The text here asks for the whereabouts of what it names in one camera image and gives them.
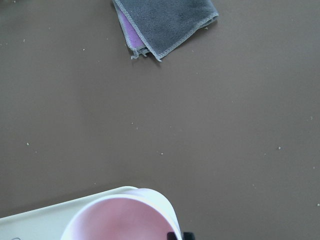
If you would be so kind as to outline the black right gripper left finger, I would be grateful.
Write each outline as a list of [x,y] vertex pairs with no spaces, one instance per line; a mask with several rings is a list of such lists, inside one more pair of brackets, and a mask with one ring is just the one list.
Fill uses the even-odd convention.
[[174,232],[167,233],[167,240],[177,240],[177,236]]

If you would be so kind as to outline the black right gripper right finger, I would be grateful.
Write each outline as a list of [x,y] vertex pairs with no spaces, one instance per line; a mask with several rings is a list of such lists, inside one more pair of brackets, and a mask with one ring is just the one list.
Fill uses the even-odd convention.
[[195,240],[195,235],[193,232],[184,232],[182,239],[183,240]]

